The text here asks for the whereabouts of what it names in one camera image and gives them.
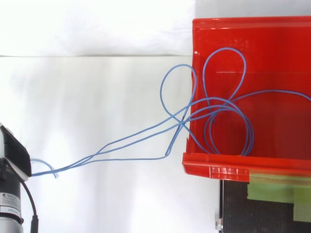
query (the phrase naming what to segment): label on motor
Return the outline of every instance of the label on motor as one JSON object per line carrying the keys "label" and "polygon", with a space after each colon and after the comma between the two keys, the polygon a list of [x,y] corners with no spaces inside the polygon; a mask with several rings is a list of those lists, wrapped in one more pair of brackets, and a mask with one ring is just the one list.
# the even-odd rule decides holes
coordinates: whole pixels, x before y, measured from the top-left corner
{"label": "label on motor", "polygon": [[9,206],[20,211],[20,199],[9,193],[0,193],[0,205]]}
{"label": "label on motor", "polygon": [[8,207],[8,206],[0,206],[0,213],[7,213],[7,214],[13,214],[17,217],[21,218],[20,211],[18,211],[15,208]]}

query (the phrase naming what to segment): white backdrop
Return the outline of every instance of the white backdrop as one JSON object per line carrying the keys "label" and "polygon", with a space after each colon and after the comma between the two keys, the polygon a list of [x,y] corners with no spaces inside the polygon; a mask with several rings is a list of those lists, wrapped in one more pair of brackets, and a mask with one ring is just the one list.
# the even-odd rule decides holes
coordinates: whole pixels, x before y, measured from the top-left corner
{"label": "white backdrop", "polygon": [[2,0],[0,55],[191,55],[194,18],[310,13],[309,0]]}

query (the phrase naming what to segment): white table surface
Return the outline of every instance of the white table surface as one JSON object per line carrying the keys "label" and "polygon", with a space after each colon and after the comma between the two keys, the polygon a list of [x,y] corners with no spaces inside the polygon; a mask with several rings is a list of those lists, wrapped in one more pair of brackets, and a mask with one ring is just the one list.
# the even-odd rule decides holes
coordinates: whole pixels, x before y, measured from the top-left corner
{"label": "white table surface", "polygon": [[[55,168],[66,166],[168,117],[159,87],[166,72],[180,63],[191,64],[191,57],[3,57],[0,122],[31,157]],[[187,104],[190,87],[189,69],[172,72],[163,90],[171,112]],[[160,157],[173,133],[100,158]],[[27,185],[37,206],[39,232],[216,232],[218,181],[184,173],[187,136],[182,130],[164,160],[103,162],[59,173],[58,179],[30,178]],[[33,164],[33,172],[46,169]],[[24,191],[22,214],[28,233],[32,209]]]}

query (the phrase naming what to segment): green tape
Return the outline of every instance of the green tape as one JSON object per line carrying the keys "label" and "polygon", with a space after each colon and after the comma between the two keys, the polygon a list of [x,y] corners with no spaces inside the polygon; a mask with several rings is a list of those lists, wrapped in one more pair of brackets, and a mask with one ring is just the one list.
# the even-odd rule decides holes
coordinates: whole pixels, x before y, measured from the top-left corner
{"label": "green tape", "polygon": [[294,189],[294,221],[311,222],[311,188]]}
{"label": "green tape", "polygon": [[250,174],[248,199],[294,204],[294,221],[311,222],[311,178]]}
{"label": "green tape", "polygon": [[250,183],[248,199],[283,203],[294,202],[294,189],[290,185],[274,183]]}

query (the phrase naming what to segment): cable end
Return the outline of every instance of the cable end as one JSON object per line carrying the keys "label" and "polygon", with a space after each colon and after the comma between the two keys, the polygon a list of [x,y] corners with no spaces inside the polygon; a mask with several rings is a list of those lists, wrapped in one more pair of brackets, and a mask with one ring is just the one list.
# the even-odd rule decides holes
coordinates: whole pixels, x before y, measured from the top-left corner
{"label": "cable end", "polygon": [[34,215],[31,221],[30,233],[38,233],[38,229],[39,229],[38,215]]}

